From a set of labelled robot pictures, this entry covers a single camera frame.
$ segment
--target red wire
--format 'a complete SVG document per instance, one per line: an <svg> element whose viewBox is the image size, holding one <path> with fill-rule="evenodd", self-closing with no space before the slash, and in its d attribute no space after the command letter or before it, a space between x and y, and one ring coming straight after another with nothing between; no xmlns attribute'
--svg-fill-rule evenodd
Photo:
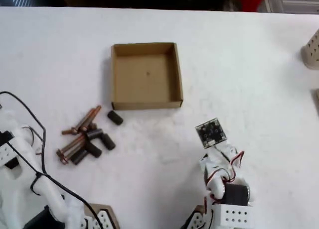
<svg viewBox="0 0 319 229"><path fill-rule="evenodd" d="M230 165L233 165L233 163L235 162L236 159L238 159L240 157L240 162L239 162L239 167L241 166L241 160L243 159L245 152L241 151L239 154L236 155L236 157L234 157L231 161L230 161Z"/></svg>
<svg viewBox="0 0 319 229"><path fill-rule="evenodd" d="M244 151L241 151L239 154L237 154L237 155L230 161L230 165L231 165L231 167L232 167L234 176L233 176L231 179L222 180L224 184L225 184L225 183L232 183L232 182L235 181L236 171L235 171L235 169L234 169L234 167L233 167L233 163L235 162L235 160L237 160L238 158L240 158L240 161L239 161L239 167L240 167L240 166L241 166L241 160L243 159L244 154L245 154L245 152L244 152ZM207 183L206 183L206 186L207 186L207 185L210 183L210 181L213 179L214 175L215 175L217 172L221 171L221 170L226 170L226 169L224 169L224 168L219 168L219 169L215 170L215 171L209 176L209 178L208 178L208 180L207 180ZM216 204L216 203L220 203L220 202L221 202L221 200L215 198L215 197L213 196L213 194L210 194L209 196L211 197L211 199L214 200L213 205Z"/></svg>

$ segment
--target circuit board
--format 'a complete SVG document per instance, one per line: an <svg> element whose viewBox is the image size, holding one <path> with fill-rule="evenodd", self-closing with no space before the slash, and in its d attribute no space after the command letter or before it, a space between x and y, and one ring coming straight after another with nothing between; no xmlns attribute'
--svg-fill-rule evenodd
<svg viewBox="0 0 319 229"><path fill-rule="evenodd" d="M203 123L195 127L195 129L204 148L209 148L215 144L227 140L218 118L214 118L206 123Z"/></svg>

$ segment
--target robot finger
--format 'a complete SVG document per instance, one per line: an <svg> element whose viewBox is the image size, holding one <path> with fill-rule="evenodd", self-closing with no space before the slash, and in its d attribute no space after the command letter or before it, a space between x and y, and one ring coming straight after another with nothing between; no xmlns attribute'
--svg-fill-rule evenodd
<svg viewBox="0 0 319 229"><path fill-rule="evenodd" d="M216 199L222 199L225 193L225 185L220 175L213 177L208 181L206 188L211 191Z"/></svg>

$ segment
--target open cardboard box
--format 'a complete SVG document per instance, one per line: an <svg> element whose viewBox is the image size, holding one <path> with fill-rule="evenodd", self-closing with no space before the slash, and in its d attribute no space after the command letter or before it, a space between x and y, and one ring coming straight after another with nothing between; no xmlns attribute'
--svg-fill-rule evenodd
<svg viewBox="0 0 319 229"><path fill-rule="evenodd" d="M112 46L115 110L179 108L183 102L175 43Z"/></svg>

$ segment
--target black wire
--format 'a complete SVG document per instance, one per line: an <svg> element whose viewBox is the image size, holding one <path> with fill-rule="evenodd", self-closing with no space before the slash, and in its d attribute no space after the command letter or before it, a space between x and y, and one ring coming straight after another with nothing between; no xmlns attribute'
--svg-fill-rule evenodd
<svg viewBox="0 0 319 229"><path fill-rule="evenodd" d="M41 156L41 164L42 164L42 171L44 173L46 173L45 170L45 162L44 162L44 149L45 149L45 140L46 140L46 129L45 127L41 124L41 122L37 119L37 117L34 115L34 113L30 110L30 108L22 101L19 99L18 96L14 95L13 93L9 92L9 91L2 91L0 92L0 95L2 94L8 94L10 96L12 96L13 98L15 98L17 101L19 101L24 107L25 109L29 112L29 114L34 118L34 120L38 123L38 125L42 128L43 130L43 141L42 141L42 156Z"/></svg>
<svg viewBox="0 0 319 229"><path fill-rule="evenodd" d="M103 229L103 225L98 217L98 215L95 213L95 211L93 210L93 208L90 206L90 204L85 201L83 198L81 198L79 195L77 195L76 193L74 193L73 191L71 191L70 189L68 189L67 187L65 187L63 184L59 183L58 181L56 181L54 178L52 178L50 175L47 174L46 170L45 170L45 166L44 166L44 148L45 148L45 140L46 140L46 129L45 127L40 123L40 121L36 118L36 116L32 113L32 111L29 109L28 106L26 106L26 104L20 100L16 95L14 95L11 92L8 91L2 91L0 92L0 95L2 94L8 94L12 97L14 97L17 101L19 101L25 108L26 110L30 113L30 115L34 118L34 120L39 124L39 126L43 129L43 140L42 140L42 155L41 155L41 162L42 162L42 171L38 172L9 142L7 142L7 144L13 149L13 151L33 170L35 171L36 174L40 174L42 176L47 177L51 182L53 182L56 186L58 186L59 188L61 188L62 190L64 190L65 192L69 193L70 195L72 195L73 197L75 197L76 199L80 200L81 202L83 202L84 205L86 205L86 207L90 210L90 212L93 214L93 216L95 217L96 221L98 222L99 226L101 229Z"/></svg>

